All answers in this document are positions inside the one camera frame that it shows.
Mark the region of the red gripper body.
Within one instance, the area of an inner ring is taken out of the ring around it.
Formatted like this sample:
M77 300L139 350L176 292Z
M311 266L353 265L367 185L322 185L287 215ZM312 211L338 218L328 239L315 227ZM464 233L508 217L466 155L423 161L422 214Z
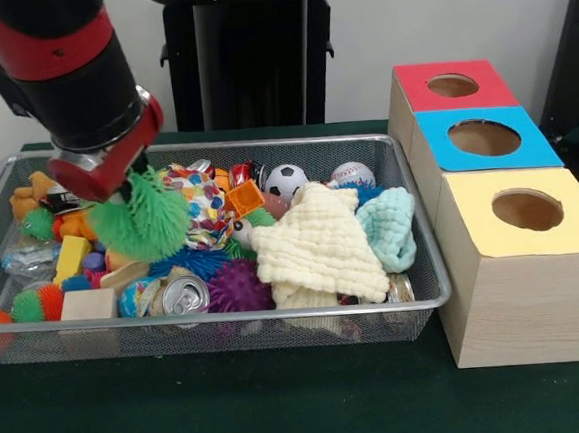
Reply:
M141 98L142 113L126 134L107 144L73 151L58 148L48 171L62 187L93 202L110 199L126 181L137 156L150 146L163 125L163 112L153 96Z

